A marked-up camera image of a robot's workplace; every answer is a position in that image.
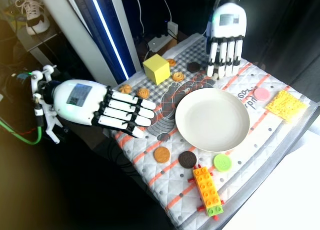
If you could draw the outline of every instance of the plate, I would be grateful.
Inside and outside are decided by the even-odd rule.
[[[250,119],[246,107],[234,95],[219,89],[199,89],[178,104],[175,122],[191,145],[209,152],[224,152],[246,138]]]

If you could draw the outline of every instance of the cartoon print on cloth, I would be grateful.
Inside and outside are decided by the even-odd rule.
[[[158,141],[168,141],[169,133],[175,126],[175,113],[179,102],[187,94],[202,88],[213,88],[214,80],[206,76],[204,71],[200,71],[195,77],[184,84],[172,82],[168,91],[161,100],[161,112],[151,120],[152,124],[147,128],[148,133],[157,137]]]

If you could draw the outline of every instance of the plate rim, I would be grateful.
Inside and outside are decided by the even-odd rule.
[[[176,127],[177,127],[179,133],[181,134],[181,136],[182,136],[189,144],[191,144],[192,146],[196,147],[197,149],[200,149],[200,150],[206,151],[206,152],[211,152],[211,153],[224,153],[224,152],[233,150],[233,149],[235,149],[236,147],[239,147],[239,146],[244,142],[244,140],[247,138],[247,136],[248,136],[248,133],[249,133],[249,131],[250,131],[250,116],[249,116],[249,112],[248,112],[248,110],[246,109],[246,107],[245,107],[244,104],[242,104],[242,105],[243,105],[243,107],[245,108],[245,112],[246,112],[246,114],[247,114],[247,118],[248,118],[248,129],[247,129],[246,135],[245,135],[245,137],[243,138],[243,140],[242,140],[237,146],[235,146],[235,147],[233,147],[233,148],[230,148],[230,149],[227,149],[227,150],[223,150],[223,151],[209,151],[209,150],[205,150],[205,149],[202,149],[202,148],[198,148],[197,146],[195,146],[195,145],[193,145],[191,142],[189,142],[189,141],[185,138],[185,136],[183,136],[183,134],[182,134],[182,133],[180,132],[180,130],[179,130],[179,126],[178,126],[178,122],[177,122],[177,112],[178,112],[178,110],[179,110],[179,106],[181,105],[180,103],[181,103],[183,100],[185,100],[185,99],[188,100],[188,96],[189,96],[189,95],[191,95],[191,94],[193,94],[193,93],[195,93],[195,92],[197,92],[197,91],[208,90],[208,89],[213,90],[213,91],[217,91],[217,92],[227,93],[227,94],[231,95],[234,99],[240,101],[240,100],[239,100],[235,95],[233,95],[232,93],[227,92],[227,91],[224,91],[224,90],[221,90],[221,89],[218,89],[218,88],[202,88],[202,89],[198,89],[198,90],[192,91],[192,92],[190,92],[189,94],[187,94],[186,96],[184,96],[184,97],[182,98],[182,100],[179,102],[179,104],[178,104],[178,106],[177,106],[177,108],[176,108],[176,110],[175,110],[175,115],[174,115],[175,124],[176,124]]]

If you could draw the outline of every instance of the power strip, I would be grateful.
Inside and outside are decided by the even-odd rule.
[[[170,34],[173,34],[176,36],[178,34],[178,25],[172,21],[168,22],[168,31]],[[162,35],[160,38],[154,37],[151,41],[148,42],[149,49],[152,52],[158,52],[163,46],[165,46],[167,43],[170,42],[173,38],[168,35]]]

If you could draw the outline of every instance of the robot hand screen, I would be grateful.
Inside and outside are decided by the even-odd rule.
[[[222,4],[214,10],[206,31],[210,54],[206,72],[215,79],[238,73],[247,29],[246,12],[238,5],[240,0],[218,1]]]
[[[150,126],[155,103],[113,91],[110,87],[86,80],[68,80],[53,92],[57,114],[71,122],[121,130],[143,137],[138,126]]]

